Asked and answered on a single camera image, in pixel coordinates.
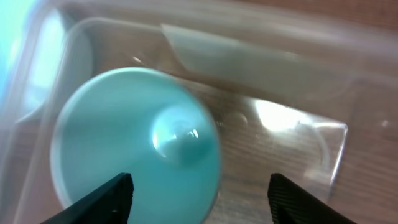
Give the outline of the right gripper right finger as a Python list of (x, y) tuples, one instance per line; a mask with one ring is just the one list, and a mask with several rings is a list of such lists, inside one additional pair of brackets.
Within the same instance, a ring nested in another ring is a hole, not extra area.
[(267, 197), (275, 224), (354, 224), (280, 173), (271, 175)]

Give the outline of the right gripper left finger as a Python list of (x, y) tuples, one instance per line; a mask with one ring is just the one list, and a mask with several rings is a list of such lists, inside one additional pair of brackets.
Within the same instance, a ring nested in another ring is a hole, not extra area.
[(42, 224), (127, 224), (134, 185), (120, 173)]

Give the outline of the blue cup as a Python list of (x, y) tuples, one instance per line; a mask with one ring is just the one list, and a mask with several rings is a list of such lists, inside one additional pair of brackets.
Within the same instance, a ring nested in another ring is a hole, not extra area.
[(220, 182), (215, 123), (168, 74), (119, 68), (88, 80), (55, 125), (50, 170), (63, 207), (132, 176), (129, 223), (202, 223)]

